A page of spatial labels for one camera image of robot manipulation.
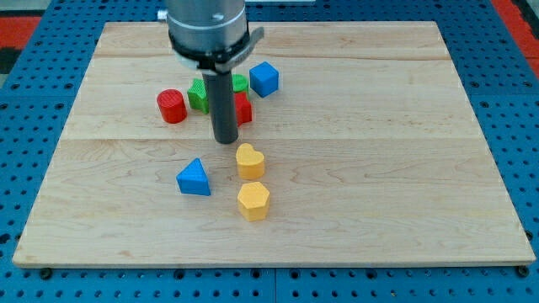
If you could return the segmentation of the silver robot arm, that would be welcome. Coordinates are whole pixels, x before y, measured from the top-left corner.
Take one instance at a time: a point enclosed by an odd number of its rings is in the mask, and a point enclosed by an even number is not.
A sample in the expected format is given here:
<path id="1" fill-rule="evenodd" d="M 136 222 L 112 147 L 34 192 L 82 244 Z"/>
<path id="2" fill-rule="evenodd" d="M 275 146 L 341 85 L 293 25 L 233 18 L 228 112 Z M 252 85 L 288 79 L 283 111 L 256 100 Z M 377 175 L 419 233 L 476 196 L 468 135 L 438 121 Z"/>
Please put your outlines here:
<path id="1" fill-rule="evenodd" d="M 230 72 L 264 38 L 250 29 L 244 0 L 165 0 L 168 37 L 179 62 L 208 75 Z"/>

